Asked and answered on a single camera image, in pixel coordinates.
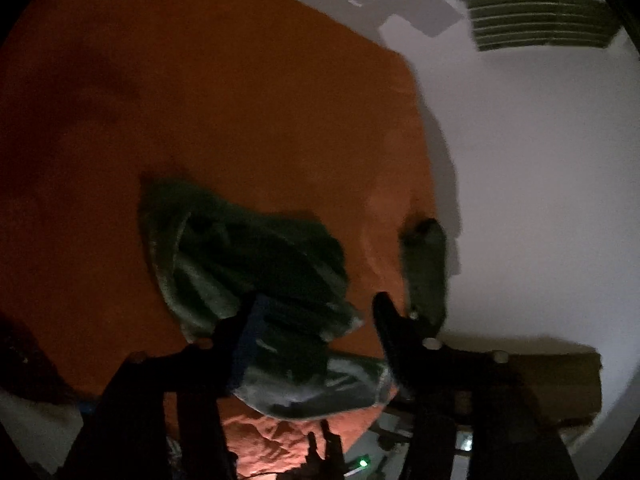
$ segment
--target orange surface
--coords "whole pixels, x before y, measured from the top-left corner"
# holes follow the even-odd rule
[[[184,345],[137,231],[140,179],[158,174],[319,218],[367,320],[376,291],[402,301],[398,229],[434,215],[409,70],[321,13],[293,0],[34,0],[0,51],[0,309],[81,390],[101,392],[132,351]],[[381,355],[370,322],[335,347]],[[279,427],[224,409],[232,447],[238,420]],[[347,446],[375,416],[337,419]],[[271,465],[295,462],[295,446],[275,446]]]

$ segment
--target textured orange surface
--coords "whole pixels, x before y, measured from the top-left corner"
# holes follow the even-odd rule
[[[376,291],[402,301],[398,229],[434,215],[401,57],[293,0],[35,0],[0,51],[0,121],[0,309],[96,394],[130,352],[184,345],[143,259],[141,178],[319,218],[367,320]],[[335,347],[381,355],[370,322]],[[241,472],[306,452],[304,424],[223,412]],[[376,413],[338,417],[347,446]]]

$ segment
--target white wall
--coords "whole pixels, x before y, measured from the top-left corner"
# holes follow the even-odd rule
[[[597,348],[605,415],[640,356],[640,62],[559,47],[477,54],[465,22],[425,38],[393,18],[382,36],[415,65],[456,168],[446,329]],[[638,406],[629,413],[609,432],[618,446]],[[585,478],[608,462],[582,458]]]
[[[51,474],[65,463],[82,428],[82,417],[74,406],[31,402],[4,390],[0,390],[0,422],[24,459],[39,463]]]

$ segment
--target green cloth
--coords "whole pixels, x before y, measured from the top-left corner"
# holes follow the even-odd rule
[[[388,401],[383,360],[328,349],[363,322],[345,299],[340,243],[321,223],[258,214],[174,179],[145,189],[139,222],[159,290],[188,340],[209,336],[248,292],[272,299],[234,392],[248,405],[300,420]]]
[[[408,315],[422,338],[436,337],[447,317],[446,236],[434,219],[400,237]]]

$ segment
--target air vent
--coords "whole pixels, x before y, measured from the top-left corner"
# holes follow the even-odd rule
[[[479,50],[531,45],[605,48],[620,21],[599,0],[463,0]]]

